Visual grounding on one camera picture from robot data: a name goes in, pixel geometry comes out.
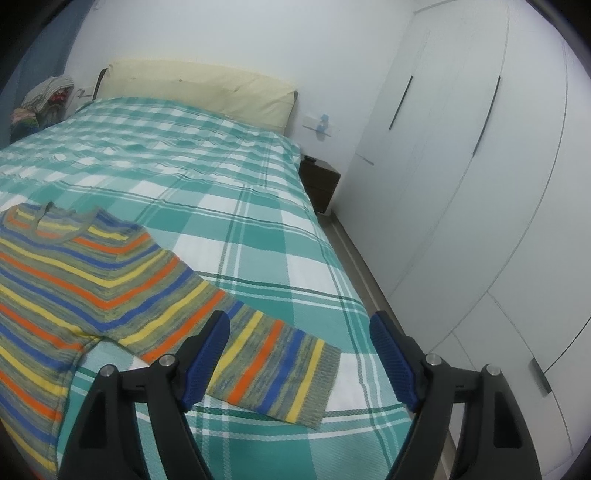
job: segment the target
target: teal and white checkered blanket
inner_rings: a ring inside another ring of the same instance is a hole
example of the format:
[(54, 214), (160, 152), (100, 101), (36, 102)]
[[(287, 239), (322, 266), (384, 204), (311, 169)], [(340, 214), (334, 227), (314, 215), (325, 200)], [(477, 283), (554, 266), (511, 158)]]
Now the teal and white checkered blanket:
[[(320, 229), (287, 138), (164, 100), (99, 100), (0, 151), (0, 210), (53, 200), (100, 205), (147, 227), (205, 279), (343, 351), (318, 430), (206, 396), (187, 419), (216, 480), (382, 480), (410, 420), (371, 346), (368, 317)], [(63, 453), (98, 369), (143, 366), (102, 342), (74, 376)], [(154, 480), (164, 480), (150, 418), (138, 423)]]

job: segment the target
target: floor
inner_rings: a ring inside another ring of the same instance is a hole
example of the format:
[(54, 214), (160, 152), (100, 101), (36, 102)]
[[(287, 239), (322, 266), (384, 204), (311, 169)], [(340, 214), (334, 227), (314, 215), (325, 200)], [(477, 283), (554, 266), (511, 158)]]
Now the floor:
[[(402, 327), (396, 319), (396, 315), (392, 311), (384, 294), (379, 289), (368, 266), (361, 258), (361, 255), (359, 255), (359, 252), (343, 229), (343, 226), (340, 224), (337, 217), (335, 217), (335, 215), (318, 215), (318, 222), (328, 237), (330, 244), (335, 249), (337, 257), (351, 280), (353, 288), (355, 288), (357, 294), (361, 298), (368, 314), (372, 315), (377, 310), (385, 310), (390, 315), (390, 318), (394, 320), (398, 328), (402, 330)], [(455, 454), (455, 446), (451, 437), (448, 435), (446, 444), (443, 448), (441, 461), (439, 462), (433, 480), (447, 480), (449, 478), (449, 472)]]

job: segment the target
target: yellow stripe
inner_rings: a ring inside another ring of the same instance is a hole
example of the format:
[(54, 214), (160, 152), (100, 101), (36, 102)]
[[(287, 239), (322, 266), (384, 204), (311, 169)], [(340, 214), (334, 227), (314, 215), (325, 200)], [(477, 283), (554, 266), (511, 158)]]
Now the yellow stripe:
[(183, 308), (187, 303), (193, 300), (197, 295), (199, 295), (205, 288), (209, 285), (209, 283), (203, 280), (194, 290), (187, 293), (185, 297), (180, 299), (178, 302), (173, 303), (170, 307), (166, 309), (166, 311), (157, 319), (152, 320), (149, 324), (143, 327), (139, 332), (134, 333), (133, 335), (129, 335), (122, 340), (119, 340), (119, 343), (123, 346), (130, 345), (135, 342), (139, 342), (140, 340), (146, 338), (150, 333), (152, 333), (156, 328), (164, 325), (170, 318), (177, 313), (181, 308)]
[(52, 395), (68, 394), (68, 389), (66, 387), (60, 387), (59, 385), (55, 385), (54, 383), (51, 383), (49, 380), (45, 380), (43, 377), (40, 377), (36, 373), (31, 372), (27, 367), (25, 367), (25, 365), (20, 363), (16, 358), (14, 358), (10, 354), (10, 352), (5, 350), (2, 346), (0, 346), (0, 355), (2, 355), (9, 364), (16, 368), (30, 381), (39, 385), (43, 390), (47, 390)]
[(232, 361), (236, 358), (238, 352), (242, 349), (242, 347), (244, 347), (244, 344), (250, 338), (252, 332), (254, 331), (258, 323), (261, 321), (261, 318), (262, 312), (259, 312), (257, 310), (244, 327), (244, 330), (240, 332), (240, 335), (238, 335), (236, 341), (234, 341), (232, 346), (228, 348), (220, 358), (220, 361), (217, 363), (216, 369), (213, 371), (213, 375), (211, 377), (211, 380), (209, 381), (209, 385), (213, 385), (220, 377), (220, 375), (223, 373), (223, 371), (228, 367), (228, 365), (230, 365), (230, 363), (232, 363)]
[(48, 226), (53, 228), (54, 230), (67, 230), (69, 232), (73, 232), (74, 230), (78, 230), (79, 227), (74, 225), (60, 225), (59, 223), (48, 222), (46, 220), (41, 220), (39, 225)]
[(82, 337), (91, 337), (93, 335), (90, 335), (88, 333), (84, 333), (84, 331), (82, 331), (81, 328), (72, 325), (69, 322), (65, 322), (62, 319), (59, 319), (58, 317), (56, 317), (55, 315), (53, 315), (51, 312), (48, 312), (46, 309), (40, 307), (39, 305), (35, 305), (33, 302), (22, 298), (20, 295), (18, 295), (17, 293), (14, 293), (12, 290), (6, 288), (4, 285), (0, 284), (0, 292), (4, 293), (7, 297), (10, 297), (11, 299), (13, 299), (14, 301), (18, 302), (20, 305), (22, 305), (23, 307), (38, 313), (39, 315), (41, 315), (43, 318), (45, 318), (46, 320), (49, 320), (50, 322), (55, 323), (57, 326), (63, 327), (69, 331), (71, 331), (72, 333), (75, 333), (77, 336), (82, 336)]
[(127, 282), (128, 280), (134, 279), (135, 277), (140, 275), (144, 270), (146, 270), (151, 264), (158, 261), (163, 255), (166, 254), (166, 250), (162, 249), (160, 252), (158, 252), (156, 255), (150, 258), (146, 263), (140, 265), (138, 268), (129, 272), (128, 274), (123, 275), (122, 277), (116, 278), (114, 280), (106, 280), (104, 278), (99, 278), (95, 277), (94, 275), (90, 275), (89, 273), (86, 273), (85, 271), (82, 271), (76, 267), (71, 267), (65, 264), (64, 262), (55, 260), (54, 258), (44, 257), (43, 255), (37, 255), (32, 252), (28, 252), (22, 249), (21, 247), (18, 247), (17, 245), (10, 243), (8, 240), (4, 238), (0, 238), (0, 244), (6, 245), (8, 248), (11, 248), (15, 252), (20, 253), (25, 257), (29, 257), (33, 260), (37, 260), (39, 262), (43, 262), (48, 265), (53, 265), (54, 267), (61, 268), (62, 270), (66, 270), (70, 273), (73, 273), (74, 275), (78, 275), (79, 277), (84, 278), (85, 280), (96, 283), (97, 285), (102, 285), (103, 287), (116, 287), (118, 285), (121, 285), (122, 283)]
[(27, 220), (33, 220), (35, 217), (33, 215), (29, 215), (28, 213), (25, 213), (21, 210), (19, 210), (17, 208), (17, 213), (21, 216), (21, 217), (25, 217)]
[[(19, 209), (17, 209), (17, 213), (20, 216), (25, 217), (27, 220), (34, 220), (35, 219), (35, 217), (33, 217), (33, 215), (29, 215), (28, 213), (22, 212)], [(78, 230), (78, 227), (76, 227), (74, 225), (61, 225), (59, 223), (53, 223), (48, 220), (41, 220), (39, 222), (39, 224), (44, 225), (44, 226), (48, 226), (50, 228), (54, 228), (57, 230), (69, 230), (69, 231)], [(115, 240), (127, 240), (129, 238), (128, 236), (121, 235), (120, 233), (109, 233), (109, 232), (104, 232), (103, 230), (98, 230), (98, 228), (95, 228), (92, 225), (90, 226), (88, 231), (90, 233), (101, 236), (103, 238), (113, 238)]]
[(91, 226), (88, 231), (90, 233), (93, 233), (95, 235), (101, 236), (103, 238), (114, 238), (115, 240), (127, 240), (129, 237), (126, 235), (121, 235), (120, 233), (109, 233), (109, 232), (104, 232), (103, 230), (98, 230), (98, 228), (95, 228), (93, 226)]
[(312, 352), (312, 357), (310, 358), (310, 365), (308, 365), (308, 371), (306, 372), (300, 388), (295, 395), (295, 400), (290, 408), (290, 412), (287, 414), (287, 417), (285, 417), (285, 421), (288, 423), (295, 423), (297, 421), (297, 417), (300, 414), (301, 408), (304, 406), (304, 400), (306, 399), (306, 395), (308, 394), (308, 390), (312, 384), (314, 373), (316, 373), (316, 367), (318, 367), (320, 354), (322, 353), (323, 348), (324, 340), (316, 340), (316, 345), (314, 346), (314, 351)]
[(51, 470), (52, 472), (56, 471), (56, 464), (54, 462), (39, 455), (27, 442), (20, 438), (19, 435), (12, 428), (10, 428), (6, 422), (2, 422), (2, 424), (6, 428), (6, 431), (9, 433), (9, 435), (20, 445), (20, 447), (25, 452), (31, 455), (37, 462), (39, 462), (48, 470)]

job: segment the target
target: blue wall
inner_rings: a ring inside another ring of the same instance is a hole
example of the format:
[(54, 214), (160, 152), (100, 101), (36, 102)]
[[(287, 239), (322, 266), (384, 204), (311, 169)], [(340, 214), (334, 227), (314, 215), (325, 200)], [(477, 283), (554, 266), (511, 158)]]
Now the blue wall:
[(0, 148), (10, 142), (10, 114), (25, 95), (50, 76), (64, 73), (76, 35), (94, 0), (72, 0), (27, 50), (0, 93)]

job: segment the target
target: nightstand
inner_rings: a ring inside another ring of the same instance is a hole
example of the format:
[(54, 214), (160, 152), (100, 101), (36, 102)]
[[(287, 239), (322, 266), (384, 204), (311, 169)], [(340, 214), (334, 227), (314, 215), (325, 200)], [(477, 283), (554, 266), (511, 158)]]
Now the nightstand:
[(300, 162), (300, 179), (304, 190), (308, 194), (314, 211), (324, 213), (335, 192), (340, 179), (340, 173), (323, 160), (313, 158), (314, 162), (306, 160)]

